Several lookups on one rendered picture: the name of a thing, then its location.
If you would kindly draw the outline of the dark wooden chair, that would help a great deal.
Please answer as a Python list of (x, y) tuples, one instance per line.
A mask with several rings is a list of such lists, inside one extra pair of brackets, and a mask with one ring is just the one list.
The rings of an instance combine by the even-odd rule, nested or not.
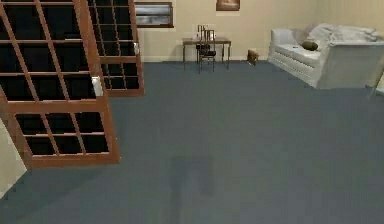
[(207, 25), (198, 26), (198, 44), (196, 45), (197, 49), (197, 63), (198, 71), (202, 70), (202, 63), (206, 61), (215, 61), (216, 57), (216, 33), (213, 29), (209, 29)]

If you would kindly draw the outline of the brown wooden table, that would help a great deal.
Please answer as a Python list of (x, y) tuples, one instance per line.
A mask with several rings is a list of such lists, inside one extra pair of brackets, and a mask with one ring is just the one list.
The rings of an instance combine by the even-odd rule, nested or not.
[(221, 62), (226, 63), (226, 68), (229, 68), (230, 56), (231, 56), (231, 46), (232, 42), (227, 37), (209, 37), (207, 40), (202, 38), (183, 38), (182, 39), (182, 61), (186, 63), (186, 47), (192, 46), (204, 46), (204, 45), (213, 45), (216, 47), (217, 45), (222, 46), (221, 51)]

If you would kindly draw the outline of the brown small box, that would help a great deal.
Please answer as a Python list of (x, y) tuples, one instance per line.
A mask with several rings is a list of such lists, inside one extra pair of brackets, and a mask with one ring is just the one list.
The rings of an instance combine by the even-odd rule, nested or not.
[(247, 62), (255, 66), (258, 60), (259, 60), (259, 54), (255, 50), (249, 49), (247, 53)]

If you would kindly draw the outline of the brown wooden shelf unit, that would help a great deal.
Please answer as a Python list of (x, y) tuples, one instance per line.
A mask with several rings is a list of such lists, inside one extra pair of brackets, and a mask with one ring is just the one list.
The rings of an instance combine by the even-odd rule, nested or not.
[(103, 77), (112, 97), (145, 95), (134, 0), (87, 0)]
[(87, 0), (0, 0), (0, 116), (27, 168), (118, 162)]

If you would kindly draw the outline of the brown framed window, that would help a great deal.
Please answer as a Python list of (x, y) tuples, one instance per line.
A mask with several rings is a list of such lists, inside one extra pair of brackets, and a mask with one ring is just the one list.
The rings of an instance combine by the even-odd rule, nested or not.
[(173, 28), (171, 2), (136, 2), (136, 24), (139, 28)]

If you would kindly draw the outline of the brown framed picture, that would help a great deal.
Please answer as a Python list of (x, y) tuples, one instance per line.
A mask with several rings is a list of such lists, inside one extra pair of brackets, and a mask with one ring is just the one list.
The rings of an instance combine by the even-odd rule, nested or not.
[(240, 0), (216, 0), (217, 11), (238, 11)]

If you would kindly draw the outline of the white sofa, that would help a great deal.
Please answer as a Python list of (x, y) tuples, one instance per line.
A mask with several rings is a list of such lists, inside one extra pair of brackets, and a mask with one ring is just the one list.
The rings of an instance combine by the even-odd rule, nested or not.
[[(380, 80), (384, 71), (384, 39), (319, 43), (308, 39), (315, 26), (309, 30), (273, 29), (268, 61), (316, 89), (364, 88)], [(301, 46), (304, 41), (316, 42), (318, 49), (305, 50)]]

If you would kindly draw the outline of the white blanket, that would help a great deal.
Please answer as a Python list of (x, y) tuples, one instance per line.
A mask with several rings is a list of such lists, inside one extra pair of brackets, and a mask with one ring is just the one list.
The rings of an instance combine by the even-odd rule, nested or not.
[(321, 23), (315, 26), (309, 33), (308, 39), (319, 43), (328, 41), (338, 42), (377, 42), (379, 33), (374, 28), (364, 28), (346, 25), (334, 25)]

